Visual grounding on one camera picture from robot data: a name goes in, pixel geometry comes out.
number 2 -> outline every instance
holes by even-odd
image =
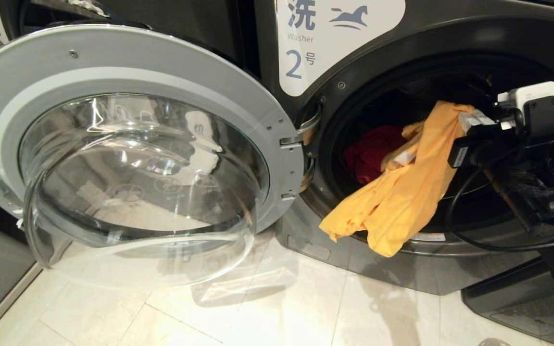
[[[300,75],[294,74],[294,72],[297,70],[297,68],[299,68],[299,66],[301,65],[301,60],[302,60],[301,53],[299,53],[296,50],[292,49],[292,50],[288,50],[288,52],[286,52],[286,54],[287,55],[290,55],[290,54],[296,55],[296,63],[294,64],[294,67],[292,67],[292,70],[289,70],[288,73],[286,73],[286,76],[301,79],[302,77]]]

front-load washer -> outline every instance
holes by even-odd
[[[250,9],[74,3],[0,1],[0,206],[73,281],[227,272],[296,199],[311,138],[249,72]]]
[[[365,243],[365,232],[336,243],[317,226],[361,185],[341,164],[364,131],[406,125],[442,99],[492,115],[497,94],[554,81],[554,0],[386,0],[255,2],[262,83],[296,125],[317,123],[304,147],[311,183],[277,228],[290,249],[381,281],[447,294],[538,256],[491,253],[446,232],[460,169],[435,217],[393,258]],[[477,241],[523,245],[510,208],[477,181],[457,207],[458,230]]]

white floor tile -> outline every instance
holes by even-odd
[[[348,276],[333,346],[439,344],[439,296]]]
[[[145,305],[118,346],[218,346],[217,340]]]
[[[20,344],[66,285],[66,280],[53,273],[40,273],[1,318],[0,346]]]
[[[510,346],[539,346],[540,340],[476,315],[461,301],[460,292],[441,297],[441,345],[478,346],[499,339]]]
[[[148,296],[70,283],[41,320],[77,346],[115,346]]]
[[[231,272],[192,287],[155,291],[147,304],[224,340],[271,238],[272,232],[257,235],[247,258]]]
[[[20,346],[74,346],[51,328],[38,321],[23,338]]]
[[[330,345],[346,275],[271,239],[225,344]]]

laundry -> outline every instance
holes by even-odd
[[[455,175],[448,155],[453,141],[464,136],[461,112],[471,114],[474,108],[438,101],[424,123],[405,127],[402,135],[410,138],[405,150],[385,155],[390,158],[386,171],[344,199],[319,227],[334,241],[367,230],[372,250],[394,256],[427,225]],[[412,154],[415,162],[407,162]]]
[[[402,131],[401,127],[393,125],[377,127],[343,151],[345,166],[354,173],[358,182],[369,184],[380,176],[385,156],[407,142]]]

red cloth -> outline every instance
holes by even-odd
[[[402,127],[376,127],[349,145],[344,151],[345,164],[361,184],[369,184],[381,175],[382,159],[407,143]]]

